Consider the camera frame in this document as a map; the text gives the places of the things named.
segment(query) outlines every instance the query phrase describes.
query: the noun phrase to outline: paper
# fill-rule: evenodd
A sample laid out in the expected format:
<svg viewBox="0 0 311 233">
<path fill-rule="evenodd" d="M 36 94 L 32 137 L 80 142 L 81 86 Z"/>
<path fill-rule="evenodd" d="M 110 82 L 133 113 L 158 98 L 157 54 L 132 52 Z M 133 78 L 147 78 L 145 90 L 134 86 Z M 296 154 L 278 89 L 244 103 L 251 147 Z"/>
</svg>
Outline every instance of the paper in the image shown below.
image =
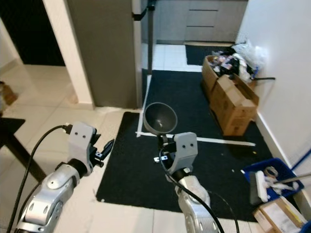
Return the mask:
<svg viewBox="0 0 311 233">
<path fill-rule="evenodd" d="M 283 212 L 283 210 L 276 203 L 272 203 L 263 210 L 267 213 L 274 224 L 282 233 L 299 233 L 300 228 L 290 220 L 290 218 Z"/>
<path fill-rule="evenodd" d="M 270 224 L 270 222 L 266 219 L 266 217 L 262 214 L 260 210 L 258 210 L 254 214 L 254 217 L 264 232 L 269 232 L 272 229 L 272 225 Z"/>
</svg>

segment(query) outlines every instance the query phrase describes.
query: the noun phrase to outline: blue handle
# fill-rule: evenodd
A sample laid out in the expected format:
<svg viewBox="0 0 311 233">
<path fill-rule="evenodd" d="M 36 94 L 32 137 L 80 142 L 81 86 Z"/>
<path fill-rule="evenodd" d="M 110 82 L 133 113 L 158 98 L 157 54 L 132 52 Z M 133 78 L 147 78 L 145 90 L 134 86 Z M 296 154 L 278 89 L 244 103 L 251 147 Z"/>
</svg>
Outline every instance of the blue handle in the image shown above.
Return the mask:
<svg viewBox="0 0 311 233">
<path fill-rule="evenodd" d="M 302 156 L 298 160 L 298 162 L 292 167 L 292 170 L 294 170 L 296 167 L 298 167 L 310 154 L 311 154 L 311 148 L 310 148 L 310 150 L 308 150 L 308 152 L 304 156 Z"/>
</svg>

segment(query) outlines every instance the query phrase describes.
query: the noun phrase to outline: cardboard box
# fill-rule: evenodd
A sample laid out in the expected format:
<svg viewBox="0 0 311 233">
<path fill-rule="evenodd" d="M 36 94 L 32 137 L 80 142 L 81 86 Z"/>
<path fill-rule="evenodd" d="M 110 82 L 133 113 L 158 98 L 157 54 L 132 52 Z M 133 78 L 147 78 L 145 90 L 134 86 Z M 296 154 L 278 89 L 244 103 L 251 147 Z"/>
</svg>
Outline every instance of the cardboard box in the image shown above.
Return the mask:
<svg viewBox="0 0 311 233">
<path fill-rule="evenodd" d="M 242 136 L 259 103 L 259 97 L 237 75 L 235 83 L 223 75 L 210 93 L 210 108 L 225 136 Z"/>
<path fill-rule="evenodd" d="M 212 90 L 214 88 L 214 85 L 218 79 L 218 76 L 216 73 L 213 71 L 212 67 L 210 67 L 208 62 L 213 61 L 215 56 L 206 56 L 203 62 L 203 67 L 202 67 L 202 75 L 203 75 L 203 80 L 205 82 L 205 95 L 208 100 L 210 100 Z"/>
<path fill-rule="evenodd" d="M 0 93 L 2 93 L 2 97 L 7 105 L 12 105 L 17 100 L 17 95 L 5 83 L 0 83 Z"/>
<path fill-rule="evenodd" d="M 265 233 L 298 233 L 307 223 L 284 197 L 261 205 L 253 214 Z"/>
</svg>

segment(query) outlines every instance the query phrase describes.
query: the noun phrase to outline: gray refrigerator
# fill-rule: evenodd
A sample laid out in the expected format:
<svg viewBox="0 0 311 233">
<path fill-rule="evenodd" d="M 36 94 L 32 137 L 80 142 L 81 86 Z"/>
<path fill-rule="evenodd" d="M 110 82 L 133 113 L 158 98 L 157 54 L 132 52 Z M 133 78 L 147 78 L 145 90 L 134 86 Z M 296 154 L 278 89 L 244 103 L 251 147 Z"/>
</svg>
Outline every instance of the gray refrigerator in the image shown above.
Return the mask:
<svg viewBox="0 0 311 233">
<path fill-rule="evenodd" d="M 148 3 L 154 1 L 67 0 L 95 106 L 142 106 L 154 44 Z"/>
</svg>

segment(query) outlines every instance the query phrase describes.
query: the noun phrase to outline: clutter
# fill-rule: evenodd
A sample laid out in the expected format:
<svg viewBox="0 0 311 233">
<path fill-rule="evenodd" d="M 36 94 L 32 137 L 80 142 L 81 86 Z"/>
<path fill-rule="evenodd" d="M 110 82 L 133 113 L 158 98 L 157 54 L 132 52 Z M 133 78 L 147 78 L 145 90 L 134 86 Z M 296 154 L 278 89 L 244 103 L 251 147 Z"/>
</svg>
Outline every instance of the clutter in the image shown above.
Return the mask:
<svg viewBox="0 0 311 233">
<path fill-rule="evenodd" d="M 250 40 L 247 40 L 246 43 L 234 45 L 232 48 L 247 61 L 253 70 L 263 68 L 266 58 L 263 48 L 252 46 Z"/>
<path fill-rule="evenodd" d="M 240 62 L 233 56 L 214 56 L 213 60 L 209 62 L 218 77 L 224 74 L 237 74 L 239 75 Z"/>
<path fill-rule="evenodd" d="M 246 83 L 250 83 L 251 82 L 251 74 L 247 72 L 247 63 L 244 60 L 244 58 L 239 55 L 238 53 L 235 53 L 232 55 L 234 58 L 239 60 L 239 73 L 238 76 L 240 77 L 240 79 L 242 79 L 244 82 Z"/>
<path fill-rule="evenodd" d="M 210 108 L 215 113 L 225 136 L 242 136 L 259 103 L 258 96 L 236 74 L 236 83 L 227 75 L 220 77 L 213 87 Z"/>
<path fill-rule="evenodd" d="M 252 173 L 257 174 L 258 171 L 262 171 L 259 181 L 257 181 L 257 176 L 259 175 L 254 178 L 254 174 Z M 262 190 L 266 190 L 268 201 L 272 201 L 279 198 L 280 195 L 288 197 L 304 188 L 304 185 L 299 180 L 300 177 L 296 177 L 292 170 L 278 158 L 252 164 L 244 168 L 243 172 L 245 178 L 250 182 L 251 199 L 253 200 L 255 200 L 254 193 L 258 193 L 259 191 L 263 193 Z M 286 183 L 286 186 L 276 185 L 278 183 Z"/>
<path fill-rule="evenodd" d="M 284 197 L 261 205 L 253 214 L 265 233 L 299 233 L 307 223 Z"/>
</svg>

